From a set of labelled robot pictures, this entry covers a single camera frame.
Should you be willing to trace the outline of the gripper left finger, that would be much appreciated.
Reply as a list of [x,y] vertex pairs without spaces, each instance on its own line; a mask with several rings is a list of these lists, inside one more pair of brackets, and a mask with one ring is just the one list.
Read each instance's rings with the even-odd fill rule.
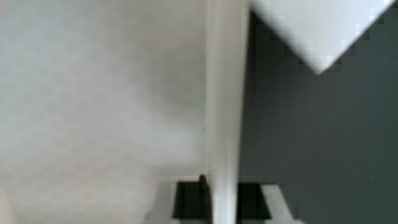
[[173,219],[178,224],[214,224],[207,176],[177,183]]

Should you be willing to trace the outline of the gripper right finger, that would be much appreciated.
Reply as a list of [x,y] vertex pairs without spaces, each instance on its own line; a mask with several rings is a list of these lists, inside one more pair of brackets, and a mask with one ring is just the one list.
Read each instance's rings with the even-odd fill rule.
[[306,224],[294,217],[278,184],[239,185],[237,224]]

